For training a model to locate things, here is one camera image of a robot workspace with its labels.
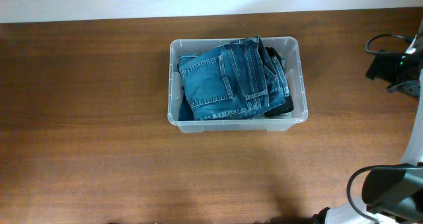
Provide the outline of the black shorts red grey waistband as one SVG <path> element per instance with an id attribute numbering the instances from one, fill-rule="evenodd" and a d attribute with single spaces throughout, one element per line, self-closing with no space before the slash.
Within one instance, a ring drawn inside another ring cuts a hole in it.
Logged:
<path id="1" fill-rule="evenodd" d="M 284 96 L 284 100 L 282 102 L 264 113 L 266 117 L 272 118 L 292 112 L 294 110 L 294 105 L 290 95 L 288 81 L 284 72 L 284 65 L 286 64 L 285 57 L 281 57 L 273 47 L 265 47 L 265 49 L 270 56 L 272 63 L 274 64 L 280 84 L 280 91 L 275 92 L 272 95 Z"/>

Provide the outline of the light blue jeans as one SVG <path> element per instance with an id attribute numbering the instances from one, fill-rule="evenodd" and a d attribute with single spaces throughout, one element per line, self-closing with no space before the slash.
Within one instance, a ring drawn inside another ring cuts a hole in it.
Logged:
<path id="1" fill-rule="evenodd" d="M 280 115 L 277 115 L 277 116 L 265 116 L 264 114 L 260 114 L 260 115 L 257 115 L 257 116 L 253 116 L 252 120 L 265 120 L 265 119 L 277 119 L 277 120 L 279 120 L 279 119 L 291 119 L 291 118 L 292 118 L 292 115 L 291 115 L 291 112 L 289 112 L 289 113 L 280 114 Z"/>

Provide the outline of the dark blue jeans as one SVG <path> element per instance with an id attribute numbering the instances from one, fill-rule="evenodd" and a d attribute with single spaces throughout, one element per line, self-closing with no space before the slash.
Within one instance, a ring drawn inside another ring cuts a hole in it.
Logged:
<path id="1" fill-rule="evenodd" d="M 193 120 L 244 120 L 284 100 L 276 69 L 259 36 L 202 54 L 181 54 L 178 73 Z"/>

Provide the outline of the teal blue shirt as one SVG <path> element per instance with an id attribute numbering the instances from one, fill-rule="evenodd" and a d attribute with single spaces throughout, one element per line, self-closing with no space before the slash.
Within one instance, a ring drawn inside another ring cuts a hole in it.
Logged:
<path id="1" fill-rule="evenodd" d="M 192 109 L 189 105 L 189 102 L 187 101 L 184 87 L 181 87 L 181 89 L 183 91 L 183 95 L 182 95 L 182 103 L 181 103 L 180 108 L 179 108 L 178 120 L 179 121 L 192 121 L 194 119 L 193 111 L 192 111 Z"/>

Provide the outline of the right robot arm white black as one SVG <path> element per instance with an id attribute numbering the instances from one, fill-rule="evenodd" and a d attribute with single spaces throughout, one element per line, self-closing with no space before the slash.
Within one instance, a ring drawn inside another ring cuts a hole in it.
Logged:
<path id="1" fill-rule="evenodd" d="M 403 40 L 409 44 L 403 53 L 373 51 L 366 46 L 366 52 L 375 56 L 366 77 L 387 81 L 390 93 L 400 92 L 422 102 L 422 30 Z M 400 163 L 357 170 L 348 180 L 346 196 L 346 204 L 324 208 L 310 223 L 422 222 L 421 105 Z"/>

